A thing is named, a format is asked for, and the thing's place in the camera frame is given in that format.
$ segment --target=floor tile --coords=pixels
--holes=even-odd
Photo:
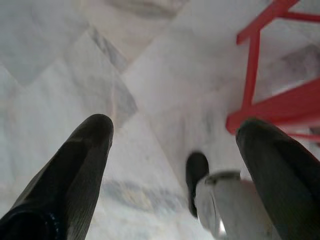
[[[10,98],[21,89],[17,80],[0,63],[0,109],[5,108]]]
[[[194,150],[207,155],[211,173],[244,168],[235,137],[225,127],[228,113],[241,105],[242,92],[240,84],[229,84],[151,118],[155,135],[185,191],[186,160]]]
[[[210,232],[205,230],[198,219],[195,219],[187,209],[179,213],[176,219],[155,235],[152,240],[212,240]]]
[[[253,3],[243,1],[236,14],[245,16],[246,6],[255,14],[261,11],[261,4],[252,7],[250,4]],[[237,46],[235,40],[242,26],[249,22],[240,17],[240,27],[229,15],[219,14],[223,10],[230,14],[234,11],[221,1],[191,1],[124,73],[126,85],[147,115],[153,116],[196,99],[232,79],[244,83],[248,42]],[[261,37],[261,67],[309,44],[302,34],[286,25],[268,26]]]
[[[13,173],[13,163],[11,161],[11,156],[9,154],[8,148],[10,148],[10,143],[5,135],[6,126],[5,126],[5,109],[0,110],[0,151],[2,158],[0,159],[0,194],[1,194],[1,203],[0,203],[0,216],[4,213],[2,210],[8,204],[13,204],[14,199],[12,199],[12,191],[10,185],[15,182],[15,176]]]
[[[152,240],[163,228],[164,222],[154,215],[124,206],[100,193],[85,239]]]
[[[187,0],[79,0],[97,31],[131,63]]]
[[[90,36],[17,95],[1,116],[4,155],[19,193],[87,117],[101,113],[120,128],[137,111],[121,77]]]
[[[320,15],[320,5],[317,0],[300,0],[291,11]],[[286,24],[293,30],[303,34],[314,44],[320,45],[320,23],[286,20]]]
[[[26,86],[86,27],[70,0],[2,1],[0,61]]]
[[[319,76],[320,48],[310,44],[261,68],[257,88],[276,95]]]
[[[2,218],[2,216],[5,215],[8,212],[8,210],[13,206],[17,196],[11,191],[10,187],[6,187],[2,184],[0,185],[0,194],[0,218]]]
[[[104,177],[106,180],[134,183],[146,189],[181,193],[181,187],[149,123],[139,113],[115,133]]]

